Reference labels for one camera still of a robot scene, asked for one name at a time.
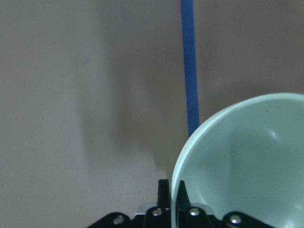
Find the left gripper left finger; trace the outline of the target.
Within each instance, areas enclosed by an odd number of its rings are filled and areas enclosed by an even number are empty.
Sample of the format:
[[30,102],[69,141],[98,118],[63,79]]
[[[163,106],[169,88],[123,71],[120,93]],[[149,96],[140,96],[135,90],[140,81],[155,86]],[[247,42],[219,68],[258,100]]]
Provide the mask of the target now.
[[133,219],[120,212],[110,213],[95,223],[91,228],[170,228],[171,199],[169,180],[158,181],[158,194],[155,206],[144,208],[143,213],[137,213]]

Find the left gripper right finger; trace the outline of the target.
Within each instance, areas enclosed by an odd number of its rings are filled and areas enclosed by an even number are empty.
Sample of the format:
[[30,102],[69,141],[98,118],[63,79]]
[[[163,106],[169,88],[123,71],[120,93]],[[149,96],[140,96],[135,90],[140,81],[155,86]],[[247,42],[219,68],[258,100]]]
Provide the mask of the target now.
[[271,226],[245,213],[233,211],[218,219],[212,212],[190,203],[185,182],[180,181],[176,197],[178,228],[270,228]]

